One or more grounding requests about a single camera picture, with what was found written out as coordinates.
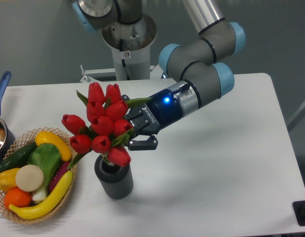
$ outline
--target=gray wall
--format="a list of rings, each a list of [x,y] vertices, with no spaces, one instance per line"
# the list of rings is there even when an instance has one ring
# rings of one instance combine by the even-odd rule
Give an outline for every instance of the gray wall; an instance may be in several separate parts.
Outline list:
[[[86,33],[75,18],[71,0],[0,2],[0,77],[10,85],[79,82],[84,69],[112,68],[110,49],[100,32]],[[247,44],[225,59],[235,74],[268,73],[285,120],[305,99],[305,0],[218,0],[228,21],[246,31]],[[144,12],[157,24],[151,63],[169,43],[197,39],[179,0],[144,0]],[[305,173],[305,119],[290,133]]]

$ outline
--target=blue pot handle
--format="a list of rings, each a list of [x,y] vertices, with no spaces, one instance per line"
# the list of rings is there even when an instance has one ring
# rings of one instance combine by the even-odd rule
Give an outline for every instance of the blue pot handle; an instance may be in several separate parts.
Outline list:
[[[3,73],[2,78],[0,79],[0,105],[2,102],[2,98],[5,92],[5,89],[8,85],[9,79],[12,76],[12,73],[10,73],[9,71],[6,71]]]

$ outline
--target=blue light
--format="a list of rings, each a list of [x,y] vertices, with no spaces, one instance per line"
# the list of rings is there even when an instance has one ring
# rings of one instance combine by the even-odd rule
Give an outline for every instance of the blue light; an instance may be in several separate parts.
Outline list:
[[[169,97],[164,98],[163,102],[166,103],[166,104],[169,103],[170,102],[170,98]]]

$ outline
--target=white table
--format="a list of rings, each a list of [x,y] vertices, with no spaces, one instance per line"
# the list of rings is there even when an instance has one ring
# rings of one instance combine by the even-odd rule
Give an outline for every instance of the white table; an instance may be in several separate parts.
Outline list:
[[[222,99],[161,130],[155,151],[130,152],[132,193],[110,199],[94,173],[96,154],[79,163],[73,195],[56,217],[33,226],[0,218],[0,236],[253,236],[303,232],[292,202],[305,189],[284,119],[266,74],[236,75]],[[172,79],[121,81],[146,97]],[[16,137],[59,127],[63,114],[86,119],[75,90],[87,83],[9,87],[2,118]]]

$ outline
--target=purple eggplant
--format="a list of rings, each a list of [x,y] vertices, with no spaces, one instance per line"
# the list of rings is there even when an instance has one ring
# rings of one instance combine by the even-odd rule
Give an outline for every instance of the purple eggplant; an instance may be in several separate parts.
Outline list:
[[[54,187],[57,185],[57,183],[59,182],[60,178],[68,171],[67,167],[69,165],[69,161],[64,162],[62,165],[60,165],[59,169],[57,170],[56,174],[54,175],[54,177],[52,178],[52,180],[49,183],[49,188],[48,191],[49,193],[52,192],[52,190],[54,189]]]

